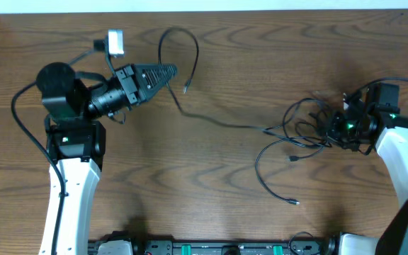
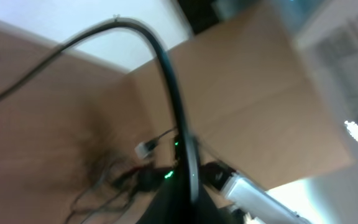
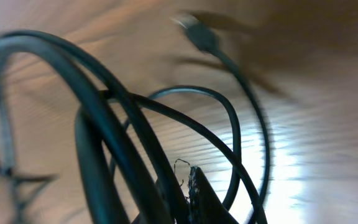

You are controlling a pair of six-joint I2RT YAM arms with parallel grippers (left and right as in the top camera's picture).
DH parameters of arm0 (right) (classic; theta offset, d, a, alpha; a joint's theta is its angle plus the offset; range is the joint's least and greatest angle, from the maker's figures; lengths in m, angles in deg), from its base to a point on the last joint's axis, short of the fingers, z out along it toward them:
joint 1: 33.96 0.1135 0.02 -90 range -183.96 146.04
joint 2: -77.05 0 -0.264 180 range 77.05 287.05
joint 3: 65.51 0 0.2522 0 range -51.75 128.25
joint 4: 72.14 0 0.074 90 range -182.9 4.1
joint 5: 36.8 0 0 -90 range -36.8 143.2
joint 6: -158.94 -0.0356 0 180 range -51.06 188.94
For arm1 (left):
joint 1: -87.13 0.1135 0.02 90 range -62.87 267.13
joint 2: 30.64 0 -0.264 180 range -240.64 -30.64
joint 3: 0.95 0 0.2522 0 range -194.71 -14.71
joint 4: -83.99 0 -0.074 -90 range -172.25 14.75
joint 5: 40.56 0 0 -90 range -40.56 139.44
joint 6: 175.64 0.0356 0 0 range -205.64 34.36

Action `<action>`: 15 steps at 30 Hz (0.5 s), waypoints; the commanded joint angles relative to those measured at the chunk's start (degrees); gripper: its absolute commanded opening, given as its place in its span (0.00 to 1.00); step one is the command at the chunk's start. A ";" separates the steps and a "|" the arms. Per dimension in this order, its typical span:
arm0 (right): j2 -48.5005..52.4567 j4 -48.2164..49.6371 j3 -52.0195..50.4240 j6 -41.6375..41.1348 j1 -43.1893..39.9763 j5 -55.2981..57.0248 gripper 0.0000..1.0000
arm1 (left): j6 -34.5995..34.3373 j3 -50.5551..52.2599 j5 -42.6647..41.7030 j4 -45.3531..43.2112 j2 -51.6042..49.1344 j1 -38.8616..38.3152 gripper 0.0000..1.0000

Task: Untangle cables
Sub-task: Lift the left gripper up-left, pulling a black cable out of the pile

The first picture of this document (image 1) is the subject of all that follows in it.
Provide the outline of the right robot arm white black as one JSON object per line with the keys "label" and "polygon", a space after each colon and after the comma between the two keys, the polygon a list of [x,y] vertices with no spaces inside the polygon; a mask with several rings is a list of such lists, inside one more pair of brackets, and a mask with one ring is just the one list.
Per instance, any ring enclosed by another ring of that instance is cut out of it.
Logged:
{"label": "right robot arm white black", "polygon": [[399,211],[379,238],[340,234],[328,254],[408,254],[408,117],[397,111],[374,111],[357,123],[347,123],[349,133],[369,141],[387,167]]}

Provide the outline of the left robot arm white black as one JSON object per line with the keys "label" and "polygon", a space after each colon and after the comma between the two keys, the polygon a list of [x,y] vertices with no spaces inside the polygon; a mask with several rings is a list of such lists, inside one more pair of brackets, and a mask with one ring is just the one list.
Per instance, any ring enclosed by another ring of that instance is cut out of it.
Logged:
{"label": "left robot arm white black", "polygon": [[174,64],[128,64],[107,79],[53,62],[37,75],[50,165],[50,200],[40,254],[85,254],[92,203],[106,153],[99,118],[151,100],[177,74]]}

